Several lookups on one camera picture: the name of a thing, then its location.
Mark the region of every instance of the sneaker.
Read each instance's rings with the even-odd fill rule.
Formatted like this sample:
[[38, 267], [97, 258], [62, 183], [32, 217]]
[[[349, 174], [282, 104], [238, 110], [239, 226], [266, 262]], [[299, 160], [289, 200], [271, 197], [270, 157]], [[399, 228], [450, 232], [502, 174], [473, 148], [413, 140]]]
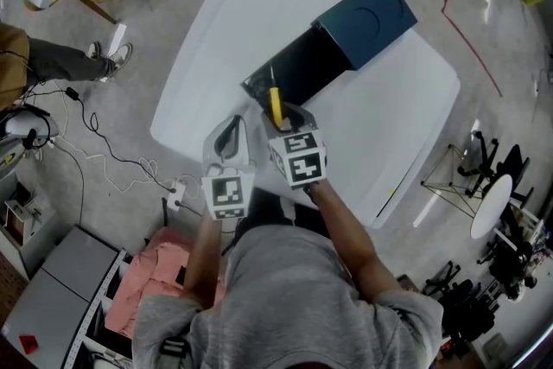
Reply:
[[101, 54], [102, 54], [102, 48], [100, 47], [99, 41], [93, 41], [88, 46], [88, 51], [86, 51], [86, 57], [93, 60], [99, 59]]
[[108, 58], [115, 63], [115, 69], [111, 73], [110, 77], [115, 75], [122, 67], [124, 67], [130, 59], [132, 54], [132, 45], [130, 43], [125, 43], [120, 47], [115, 53], [110, 54]]

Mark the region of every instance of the concrete floor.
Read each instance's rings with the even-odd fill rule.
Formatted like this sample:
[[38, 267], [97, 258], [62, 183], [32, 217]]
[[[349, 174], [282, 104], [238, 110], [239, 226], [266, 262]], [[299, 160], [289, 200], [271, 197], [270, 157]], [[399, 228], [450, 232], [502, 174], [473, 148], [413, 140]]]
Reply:
[[[501, 98], [465, 42], [441, 14], [443, 0], [406, 1], [418, 19], [416, 31], [451, 64], [461, 80], [454, 109], [422, 174], [428, 172], [448, 143], [468, 146], [466, 141], [478, 118], [485, 135], [500, 140], [499, 160], [515, 143], [520, 144], [524, 156], [531, 158], [520, 189], [535, 187], [528, 208], [537, 210], [553, 171], [553, 94], [542, 71], [544, 47], [549, 42], [535, 10], [521, 0], [449, 0], [449, 16], [477, 48], [503, 93]], [[134, 54], [114, 79], [72, 85], [84, 98], [87, 115], [98, 113], [100, 130], [110, 138], [115, 152], [125, 158], [156, 159], [160, 180], [184, 173], [197, 177], [201, 174], [200, 165], [187, 162], [155, 142], [149, 126], [169, 70], [202, 2], [111, 0], [103, 4], [127, 26], [123, 42], [132, 42]], [[116, 30], [76, 0], [60, 0], [38, 13], [24, 9], [22, 0], [3, 0], [1, 18], [35, 38], [81, 49], [94, 40], [108, 48]], [[540, 82], [538, 99], [532, 91], [533, 80]], [[43, 91], [52, 88], [46, 85]], [[51, 111], [63, 126], [65, 111], [58, 94], [39, 97], [36, 103]], [[66, 139], [89, 154], [106, 153], [104, 142], [83, 126], [79, 107], [75, 103], [67, 106]], [[161, 224], [161, 198], [165, 192], [155, 185], [137, 184], [120, 194], [105, 180], [101, 158], [87, 161], [80, 153], [74, 153], [86, 177], [83, 227], [116, 247], [139, 251], [143, 238]], [[43, 162], [25, 161], [19, 169], [25, 181], [38, 181], [67, 223], [78, 222], [80, 176], [73, 160], [58, 150], [45, 148]], [[108, 159], [108, 175], [122, 188], [132, 180], [144, 179], [138, 167], [112, 159]], [[412, 225], [431, 196], [414, 181], [387, 223], [379, 230], [371, 230], [384, 262], [394, 273], [406, 273], [416, 283], [432, 277], [449, 259], [463, 265], [463, 273], [468, 276], [483, 274], [485, 268], [477, 266], [475, 259], [485, 240], [470, 239], [467, 216], [438, 200], [418, 227]], [[185, 201], [198, 211], [203, 208], [201, 198]], [[174, 219], [191, 231], [197, 226], [197, 217], [186, 210]]]

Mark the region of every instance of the gray t-shirt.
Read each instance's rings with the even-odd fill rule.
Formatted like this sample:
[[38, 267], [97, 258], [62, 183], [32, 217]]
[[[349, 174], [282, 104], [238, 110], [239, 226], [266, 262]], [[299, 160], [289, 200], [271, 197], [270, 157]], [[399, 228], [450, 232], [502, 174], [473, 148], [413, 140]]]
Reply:
[[195, 368], [427, 368], [442, 339], [442, 306], [393, 290], [361, 299], [332, 243], [293, 226], [260, 226], [232, 252], [225, 298], [202, 311], [171, 296], [142, 300], [136, 369], [158, 367], [160, 345], [186, 335]]

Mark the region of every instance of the yellow handle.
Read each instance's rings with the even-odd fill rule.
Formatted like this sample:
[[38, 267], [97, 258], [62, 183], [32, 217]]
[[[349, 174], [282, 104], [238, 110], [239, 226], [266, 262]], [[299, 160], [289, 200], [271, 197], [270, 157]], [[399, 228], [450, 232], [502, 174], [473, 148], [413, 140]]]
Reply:
[[280, 95], [278, 93], [278, 88], [271, 88], [270, 93], [270, 107], [273, 111], [273, 121], [275, 125], [279, 128], [283, 127], [283, 111], [280, 107]]

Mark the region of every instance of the round white table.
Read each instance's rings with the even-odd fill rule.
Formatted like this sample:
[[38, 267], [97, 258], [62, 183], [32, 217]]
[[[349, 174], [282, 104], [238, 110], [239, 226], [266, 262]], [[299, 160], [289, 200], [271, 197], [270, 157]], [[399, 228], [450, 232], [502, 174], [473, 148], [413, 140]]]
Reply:
[[509, 203], [512, 192], [512, 178], [503, 175], [497, 180], [482, 200], [474, 215], [470, 236], [479, 239], [488, 234], [497, 224], [501, 213]]

